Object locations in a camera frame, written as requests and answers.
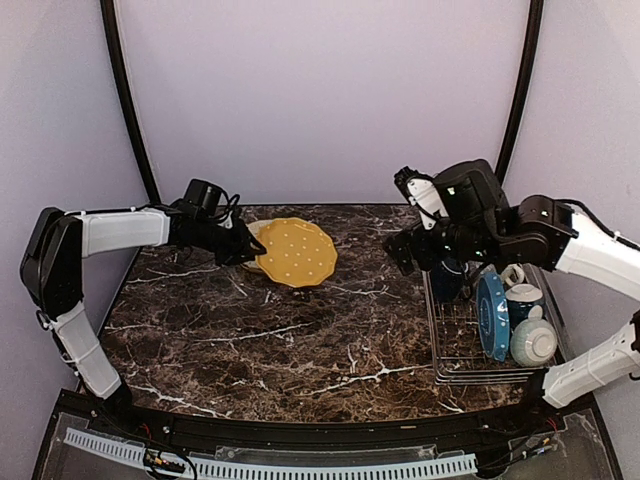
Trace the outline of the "cream bird pattern plate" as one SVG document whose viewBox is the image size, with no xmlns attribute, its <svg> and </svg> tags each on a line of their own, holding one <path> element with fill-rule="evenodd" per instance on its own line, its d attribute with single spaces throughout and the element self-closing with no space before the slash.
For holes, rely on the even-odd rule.
<svg viewBox="0 0 640 480">
<path fill-rule="evenodd" d="M 272 220 L 257 220 L 247 225 L 250 233 L 257 238 L 259 232 L 269 226 Z M 242 267 L 252 273 L 263 274 L 264 271 L 259 267 L 255 260 L 247 261 L 242 264 Z"/>
</svg>

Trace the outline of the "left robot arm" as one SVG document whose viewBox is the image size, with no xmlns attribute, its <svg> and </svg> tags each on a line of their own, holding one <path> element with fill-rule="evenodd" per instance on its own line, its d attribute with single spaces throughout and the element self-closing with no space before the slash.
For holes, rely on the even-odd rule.
<svg viewBox="0 0 640 480">
<path fill-rule="evenodd" d="M 165 245 L 208 251 L 219 266 L 239 265 L 266 252 L 237 208 L 207 215 L 178 205 L 96 212 L 47 207 L 20 265 L 21 281 L 37 307 L 41 327 L 52 333 L 63 359 L 85 388 L 108 400 L 101 417 L 120 436 L 134 435 L 141 427 L 141 415 L 118 397 L 128 388 L 88 319 L 83 262 L 106 252 Z"/>
</svg>

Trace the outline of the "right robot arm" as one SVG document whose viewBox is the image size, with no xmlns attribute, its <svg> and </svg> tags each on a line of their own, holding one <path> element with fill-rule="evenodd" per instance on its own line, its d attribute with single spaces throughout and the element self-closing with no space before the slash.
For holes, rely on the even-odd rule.
<svg viewBox="0 0 640 480">
<path fill-rule="evenodd" d="M 384 251 L 400 271 L 430 271 L 438 261 L 478 261 L 502 269 L 524 263 L 548 272 L 584 277 L 629 298 L 639 297 L 639 247 L 605 229 L 576 200 L 532 195 L 519 205 L 478 203 L 389 236 Z M 580 356 L 537 374 L 528 397 L 510 413 L 521 434 L 534 432 L 549 416 L 577 398 L 639 368 L 639 318 L 632 317 L 609 339 Z"/>
</svg>

